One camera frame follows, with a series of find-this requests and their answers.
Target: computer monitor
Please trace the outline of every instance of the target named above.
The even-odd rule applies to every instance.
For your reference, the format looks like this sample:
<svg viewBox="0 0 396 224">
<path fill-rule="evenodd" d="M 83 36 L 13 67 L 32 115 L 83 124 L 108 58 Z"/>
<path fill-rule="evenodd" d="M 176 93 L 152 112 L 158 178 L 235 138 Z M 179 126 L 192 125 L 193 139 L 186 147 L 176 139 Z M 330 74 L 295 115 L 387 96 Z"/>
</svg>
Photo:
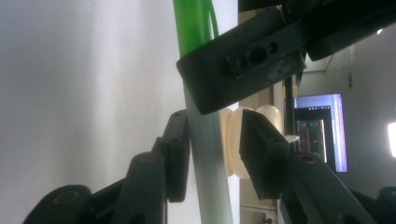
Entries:
<svg viewBox="0 0 396 224">
<path fill-rule="evenodd" d="M 299 96 L 294 99 L 296 149 L 316 154 L 336 172 L 347 172 L 341 94 Z"/>
</svg>

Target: white wall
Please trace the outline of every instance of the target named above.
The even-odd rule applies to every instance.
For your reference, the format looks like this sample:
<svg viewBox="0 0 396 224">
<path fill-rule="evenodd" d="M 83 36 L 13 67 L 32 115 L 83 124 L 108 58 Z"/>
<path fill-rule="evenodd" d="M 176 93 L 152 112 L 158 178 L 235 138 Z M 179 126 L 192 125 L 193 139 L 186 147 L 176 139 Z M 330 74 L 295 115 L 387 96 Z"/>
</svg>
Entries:
<svg viewBox="0 0 396 224">
<path fill-rule="evenodd" d="M 385 186 L 396 186 L 396 159 L 391 157 L 387 133 L 388 124 L 396 121 L 394 36 L 396 25 L 334 54 L 325 78 L 303 77 L 310 83 L 304 91 L 343 94 L 348 172 L 338 175 L 349 187 L 372 197 Z M 313 88 L 315 83 L 326 83 L 326 91 Z"/>
<path fill-rule="evenodd" d="M 0 217 L 123 178 L 185 108 L 172 1 L 0 1 Z M 200 223 L 193 166 L 169 223 Z"/>
</svg>

